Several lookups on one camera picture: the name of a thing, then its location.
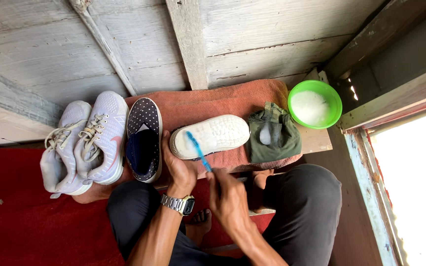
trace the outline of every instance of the silver metal watch band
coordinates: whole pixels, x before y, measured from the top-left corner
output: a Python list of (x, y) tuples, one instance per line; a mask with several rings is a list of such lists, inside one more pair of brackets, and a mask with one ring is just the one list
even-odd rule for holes
[(160, 203), (178, 212), (182, 209), (182, 200), (183, 199), (177, 199), (163, 194)]

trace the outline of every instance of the toothbrush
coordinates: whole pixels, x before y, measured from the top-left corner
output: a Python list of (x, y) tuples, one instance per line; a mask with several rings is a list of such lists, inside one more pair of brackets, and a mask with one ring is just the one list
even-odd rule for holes
[(212, 167), (210, 166), (210, 164), (206, 161), (205, 157), (203, 156), (203, 152), (200, 149), (200, 145), (198, 145), (198, 142), (196, 142), (196, 139), (193, 137), (192, 132), (187, 131), (186, 136), (193, 143), (193, 146), (195, 146), (196, 152), (198, 152), (198, 156), (202, 159), (203, 166), (205, 166), (205, 168), (208, 172), (211, 172)]

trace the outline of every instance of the green bowl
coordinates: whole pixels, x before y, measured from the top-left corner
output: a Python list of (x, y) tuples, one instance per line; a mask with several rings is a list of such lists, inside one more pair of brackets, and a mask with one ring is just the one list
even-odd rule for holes
[[(325, 120), (325, 122), (320, 125), (320, 126), (316, 126), (316, 125), (309, 125), (306, 124), (304, 122), (302, 122), (294, 113), (292, 110), (292, 97), (302, 91), (306, 91), (306, 90), (310, 90), (313, 92), (316, 92), (320, 95), (323, 96), (323, 98), (328, 102), (329, 105), (329, 112), (328, 112), (328, 116)], [(341, 103), (341, 99), (338, 95), (338, 93), (335, 91), (334, 88), (332, 88), (330, 85), (328, 85), (325, 82), (320, 82), (320, 81), (304, 81), (304, 82), (300, 82), (299, 84), (295, 85), (295, 87), (293, 87), (293, 89), (290, 91), (289, 93), (289, 99), (288, 99), (288, 104), (289, 104), (289, 111), (290, 114), (292, 115), (292, 118), (297, 121), (299, 124), (311, 128), (311, 129), (324, 129), (324, 128), (329, 128), (332, 125), (334, 125), (338, 119), (341, 116), (341, 112), (343, 111), (343, 104)]]

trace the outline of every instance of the green cloth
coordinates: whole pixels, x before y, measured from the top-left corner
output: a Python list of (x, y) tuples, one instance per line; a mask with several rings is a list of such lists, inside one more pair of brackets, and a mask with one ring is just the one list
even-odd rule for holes
[[(248, 120), (251, 137), (247, 148), (251, 163), (285, 159), (302, 151), (300, 132), (288, 110), (266, 102), (264, 110), (251, 113)], [(267, 145), (261, 142), (261, 131)]]

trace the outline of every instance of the sneaker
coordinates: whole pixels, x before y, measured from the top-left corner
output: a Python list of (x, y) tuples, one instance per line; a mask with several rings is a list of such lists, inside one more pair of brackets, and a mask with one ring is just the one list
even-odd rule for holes
[(192, 132), (203, 155), (238, 148), (249, 139), (248, 124), (242, 118), (234, 115), (217, 116), (197, 124), (184, 126), (176, 130), (170, 137), (170, 150), (182, 160), (198, 158), (198, 153), (187, 138), (186, 131)]
[(87, 126), (73, 153), (84, 184), (112, 184), (123, 172), (124, 136), (128, 107), (112, 91), (98, 95)]
[(162, 117), (149, 98), (137, 100), (127, 119), (126, 158), (137, 180), (152, 183), (162, 172)]
[(90, 104), (84, 101), (68, 104), (59, 128), (45, 138), (40, 169), (45, 190), (54, 193), (51, 198), (58, 198), (62, 193), (80, 195), (91, 187), (91, 184), (82, 184), (84, 179), (77, 174), (73, 154), (73, 148), (80, 139), (78, 133), (85, 127), (90, 112)]

